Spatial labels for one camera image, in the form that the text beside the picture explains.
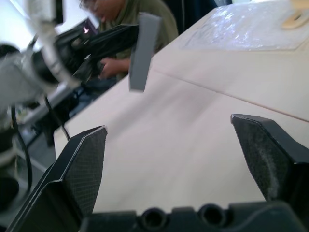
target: person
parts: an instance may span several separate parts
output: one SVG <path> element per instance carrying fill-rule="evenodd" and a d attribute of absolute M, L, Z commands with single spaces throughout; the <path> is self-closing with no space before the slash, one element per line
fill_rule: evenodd
<path fill-rule="evenodd" d="M 82 0 L 81 6 L 100 19 L 99 31 L 105 31 L 121 24 L 137 24 L 139 13 L 150 13 L 162 18 L 155 53 L 178 37 L 176 20 L 162 0 Z M 117 76 L 121 80 L 128 74 L 131 49 L 105 58 L 101 79 Z"/>

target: cable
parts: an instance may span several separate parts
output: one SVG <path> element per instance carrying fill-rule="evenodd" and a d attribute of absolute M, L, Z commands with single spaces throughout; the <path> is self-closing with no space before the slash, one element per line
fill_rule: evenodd
<path fill-rule="evenodd" d="M 57 124 L 61 127 L 62 131 L 66 135 L 67 140 L 70 140 L 70 135 L 69 135 L 68 131 L 66 130 L 66 128 L 64 127 L 64 123 L 62 123 L 62 121 L 57 116 L 56 112 L 53 110 L 52 106 L 49 103 L 48 98 L 45 97 L 44 100 L 45 100 L 45 104 L 47 106 L 47 109 L 48 109 L 49 113 L 54 117 L 54 119 L 57 122 Z"/>
<path fill-rule="evenodd" d="M 32 187 L 32 179 L 33 179 L 33 173 L 32 173 L 32 165 L 31 165 L 31 160 L 30 160 L 30 154 L 28 152 L 27 146 L 25 144 L 25 141 L 23 139 L 23 137 L 20 134 L 20 131 L 18 129 L 18 124 L 17 124 L 17 120 L 16 120 L 16 111 L 15 111 L 15 107 L 13 106 L 11 108 L 11 114 L 12 114 L 12 123 L 13 123 L 13 129 L 16 130 L 17 133 L 17 137 L 19 140 L 19 143 L 21 145 L 22 150 L 25 153 L 26 156 L 26 164 L 27 164 L 27 169 L 28 169 L 28 187 L 27 187 L 27 192 L 26 194 L 28 194 L 31 190 Z"/>

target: table surface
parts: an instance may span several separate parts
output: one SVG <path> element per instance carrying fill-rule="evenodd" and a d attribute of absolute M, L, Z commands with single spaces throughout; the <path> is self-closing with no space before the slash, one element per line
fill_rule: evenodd
<path fill-rule="evenodd" d="M 252 62 L 257 53 L 180 51 L 176 42 L 154 56 L 144 93 L 129 92 L 125 78 L 66 124 L 71 136 L 108 127 L 95 212 L 142 213 L 154 206 L 166 211 L 178 206 L 198 209 L 209 202 L 227 207 L 263 200 L 230 123 L 231 114 L 273 119 L 309 147 L 307 80 L 304 75 L 295 80 L 290 65 L 300 65 L 291 58 L 298 55 L 258 54 L 265 60 L 250 68 L 243 63 L 236 72 L 234 56 L 239 62 Z M 280 69 L 278 63 L 275 68 L 267 65 L 276 57 L 285 61 Z M 63 132 L 56 131 L 57 156 L 66 143 Z"/>

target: black equipment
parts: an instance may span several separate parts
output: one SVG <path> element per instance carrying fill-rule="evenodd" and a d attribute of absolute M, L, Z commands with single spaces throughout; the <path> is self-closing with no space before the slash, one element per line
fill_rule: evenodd
<path fill-rule="evenodd" d="M 8 232 L 306 232 L 309 150 L 272 120 L 232 115 L 251 174 L 267 202 L 92 214 L 101 182 L 106 131 L 70 139 Z"/>

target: table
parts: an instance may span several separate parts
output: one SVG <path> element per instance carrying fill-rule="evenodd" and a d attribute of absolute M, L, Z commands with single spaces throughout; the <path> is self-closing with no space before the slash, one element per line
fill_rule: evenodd
<path fill-rule="evenodd" d="M 101 125 L 108 127 L 95 212 L 142 213 L 154 206 L 170 212 L 178 206 L 198 209 L 205 203 L 227 207 L 229 203 L 262 201 L 230 124 L 231 114 L 273 119 L 309 147 L 309 123 L 305 120 L 309 112 L 303 107 L 306 98 L 300 98 L 307 94 L 302 92 L 304 86 L 293 86 L 289 81 L 293 88 L 284 92 L 274 88 L 278 79 L 261 77 L 273 84 L 267 89 L 250 76 L 269 74 L 267 69 L 279 74 L 264 62 L 265 66 L 257 64 L 264 67 L 263 72 L 252 74 L 244 67 L 236 73 L 231 64 L 216 64 L 228 53 L 178 51 L 176 42 L 154 56 L 144 93 L 129 92 L 127 77 L 66 124 L 71 136 Z M 245 55 L 255 59 L 254 54 Z M 209 59 L 207 65 L 199 61 L 203 56 Z M 280 54 L 263 56 L 269 62 L 282 57 L 286 65 L 291 60 Z M 227 81 L 231 74 L 233 81 Z M 250 88 L 253 84 L 256 91 Z M 55 132 L 55 143 L 59 156 L 67 143 L 60 130 Z"/>

